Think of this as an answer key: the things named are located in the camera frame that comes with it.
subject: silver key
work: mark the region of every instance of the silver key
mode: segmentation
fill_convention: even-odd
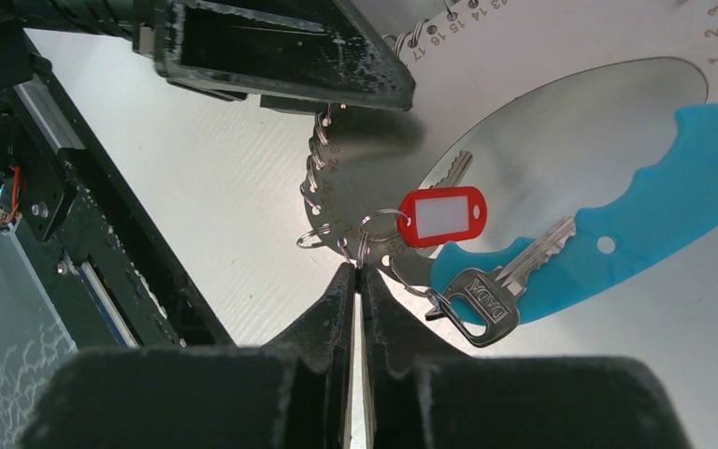
[[[462,271],[445,290],[442,311],[476,347],[483,348],[503,339],[519,325],[516,301],[526,291],[530,273],[560,253],[567,240],[576,235],[574,217],[565,217],[504,268],[497,267],[491,272],[475,268]],[[485,323],[481,335],[472,335],[450,306],[450,302],[459,297],[481,316]]]
[[[452,165],[447,171],[447,176],[442,178],[439,182],[431,186],[432,189],[440,189],[444,187],[455,187],[458,182],[464,178],[467,174],[469,166],[472,165],[472,160],[475,156],[471,152],[460,151],[455,159],[452,160]]]

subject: red key tag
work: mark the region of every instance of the red key tag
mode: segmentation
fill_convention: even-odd
[[[474,239],[485,227],[488,209],[474,187],[415,190],[403,198],[397,230],[412,248]]]

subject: blue knife handle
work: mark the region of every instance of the blue knife handle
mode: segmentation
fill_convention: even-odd
[[[678,136],[659,163],[638,170],[612,203],[576,213],[576,237],[529,277],[518,302],[522,323],[603,292],[718,226],[718,105],[682,108],[675,117]],[[612,253],[599,251],[602,237],[614,240]],[[431,270],[431,285],[444,292],[464,269],[505,266],[531,241],[516,239],[496,253],[469,253],[448,243]],[[481,323],[468,305],[453,306],[462,319]]]

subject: hole in handle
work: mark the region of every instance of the hole in handle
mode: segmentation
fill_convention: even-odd
[[[451,297],[450,298],[450,305],[453,308],[455,308],[455,306],[459,305],[459,304],[460,304],[459,308],[461,308],[461,309],[473,310],[472,306],[469,305],[469,303],[467,302],[467,300],[464,297]],[[483,335],[486,330],[486,324],[482,321],[482,319],[477,320],[477,321],[481,324],[470,323],[469,321],[464,320],[463,318],[461,319],[461,323],[464,325],[464,329],[466,329],[467,332],[472,337],[479,337],[479,336]]]
[[[598,250],[604,254],[612,254],[615,252],[615,240],[612,237],[604,236],[598,239],[596,243]]]

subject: white table surface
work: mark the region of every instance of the white table surface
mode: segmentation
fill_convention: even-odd
[[[439,5],[390,15],[363,5],[370,1],[360,7],[382,32],[410,28],[418,11],[433,15]],[[264,343],[321,295],[341,257],[294,245],[309,230],[298,192],[309,116],[259,109],[257,97],[230,104],[170,87],[124,40],[31,36],[237,343]],[[418,316],[429,309],[393,291]],[[635,357],[665,384],[696,446],[718,448],[718,228],[485,350],[446,321],[429,326],[477,356]],[[361,414],[353,417],[352,445],[361,447]]]

